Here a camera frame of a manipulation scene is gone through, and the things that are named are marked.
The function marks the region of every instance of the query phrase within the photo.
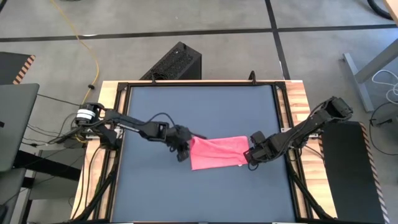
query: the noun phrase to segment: hazard stripe tape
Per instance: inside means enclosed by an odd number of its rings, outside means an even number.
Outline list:
[[[360,123],[360,124],[361,124],[361,127],[362,127],[362,133],[363,133],[363,138],[364,138],[364,142],[365,142],[365,145],[366,145],[366,150],[368,152],[369,163],[371,165],[371,169],[372,169],[372,172],[373,172],[374,185],[376,186],[376,189],[377,189],[376,191],[377,191],[377,194],[379,196],[380,207],[381,207],[381,211],[383,213],[384,223],[385,224],[390,224],[390,219],[388,217],[386,203],[384,202],[383,193],[381,191],[381,185],[379,183],[379,178],[377,177],[377,171],[376,171],[376,166],[374,164],[372,151],[371,151],[371,148],[369,147],[369,140],[368,140],[368,135],[366,134],[366,127],[365,127],[365,125],[363,123]]]
[[[18,85],[21,83],[22,79],[25,77],[28,69],[32,66],[33,61],[35,60],[35,55],[31,55],[26,59],[25,64],[22,66],[21,70],[18,72],[18,75],[15,77],[12,84]]]

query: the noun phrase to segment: white cable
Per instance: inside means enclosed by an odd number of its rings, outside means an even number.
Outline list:
[[[396,83],[396,84],[390,84],[390,83],[385,83],[385,82],[374,81],[374,77],[376,77],[376,75],[378,75],[378,74],[381,73],[381,72],[387,72],[387,73],[393,75],[393,76],[397,79],[397,83]],[[377,83],[377,84],[392,86],[392,89],[390,89],[389,91],[387,91],[387,93],[386,93],[386,98],[387,98],[387,100],[388,100],[390,103],[393,103],[393,104],[395,104],[395,105],[398,105],[398,103],[396,103],[394,100],[391,100],[391,99],[388,97],[390,92],[393,92],[393,94],[394,94],[395,96],[398,96],[398,88],[397,88],[397,87],[398,87],[398,76],[397,76],[396,74],[394,74],[394,73],[392,73],[392,72],[390,72],[390,71],[388,71],[388,70],[380,70],[380,71],[376,72],[376,74],[373,75],[373,77],[372,77],[372,82]]]

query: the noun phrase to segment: pink cloth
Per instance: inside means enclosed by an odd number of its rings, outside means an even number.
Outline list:
[[[243,155],[249,149],[246,136],[210,140],[193,137],[190,147],[192,170],[248,163]]]

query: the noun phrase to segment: concrete floor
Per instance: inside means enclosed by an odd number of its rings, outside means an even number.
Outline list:
[[[263,0],[82,0],[58,1],[80,34],[121,34],[175,30],[270,28]],[[278,27],[393,24],[375,15],[366,0],[271,0]],[[8,0],[0,13],[0,38],[73,35],[49,0]],[[280,33],[290,77],[303,80],[311,107],[332,95],[354,109],[353,120],[368,124],[353,90],[342,54],[351,53],[358,68],[398,38],[398,29],[336,30]],[[140,78],[178,41],[203,54],[203,79],[283,79],[272,33],[188,35],[86,40],[97,54],[103,80]],[[89,53],[74,40],[0,43],[0,51],[33,54],[36,60],[23,83],[39,83],[39,92],[75,103],[82,100],[95,76]],[[398,73],[398,60],[386,68]],[[385,88],[367,83],[375,105],[385,102]],[[99,91],[90,96],[98,99]],[[71,105],[38,98],[30,123],[58,130]],[[393,126],[374,129],[379,148],[398,153]],[[28,138],[46,139],[28,132]],[[398,157],[374,150],[391,223],[398,222]],[[68,198],[37,200],[30,222],[62,222],[69,217]]]

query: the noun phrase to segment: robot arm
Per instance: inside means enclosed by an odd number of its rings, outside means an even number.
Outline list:
[[[111,150],[117,150],[121,147],[121,140],[114,131],[119,126],[130,131],[137,132],[141,137],[148,141],[163,142],[170,147],[170,152],[177,151],[177,160],[184,161],[189,157],[188,141],[193,134],[188,128],[181,125],[169,126],[169,123],[160,121],[140,121],[130,116],[118,113],[115,110],[105,109],[99,103],[85,103],[80,106],[77,112],[77,129],[66,133],[64,136],[54,140],[55,143],[64,142],[77,134],[84,136],[84,131],[90,130],[95,133],[103,147]]]
[[[341,98],[332,97],[316,107],[318,111],[297,126],[285,133],[273,134],[268,138],[258,131],[250,138],[253,143],[244,156],[252,166],[260,162],[269,162],[284,155],[289,148],[300,148],[305,145],[310,134],[317,132],[329,123],[350,119],[353,110]]]

